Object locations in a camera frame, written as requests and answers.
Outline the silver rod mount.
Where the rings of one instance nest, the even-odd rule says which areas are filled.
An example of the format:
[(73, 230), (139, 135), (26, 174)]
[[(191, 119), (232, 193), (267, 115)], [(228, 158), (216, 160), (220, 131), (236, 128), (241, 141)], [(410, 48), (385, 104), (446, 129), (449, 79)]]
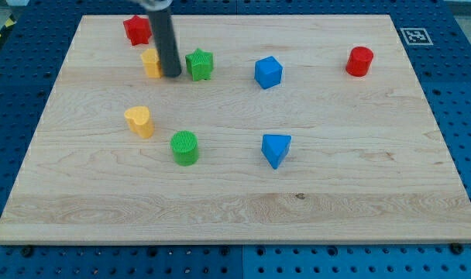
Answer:
[(133, 0), (148, 11), (161, 11), (170, 7), (173, 0)]

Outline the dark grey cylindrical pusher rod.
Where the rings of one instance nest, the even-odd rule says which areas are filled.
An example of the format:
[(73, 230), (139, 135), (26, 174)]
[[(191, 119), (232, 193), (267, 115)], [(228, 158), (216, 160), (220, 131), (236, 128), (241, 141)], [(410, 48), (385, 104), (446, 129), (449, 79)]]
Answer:
[(163, 75), (168, 78), (178, 77), (182, 70), (170, 9), (147, 11), (146, 14), (150, 21)]

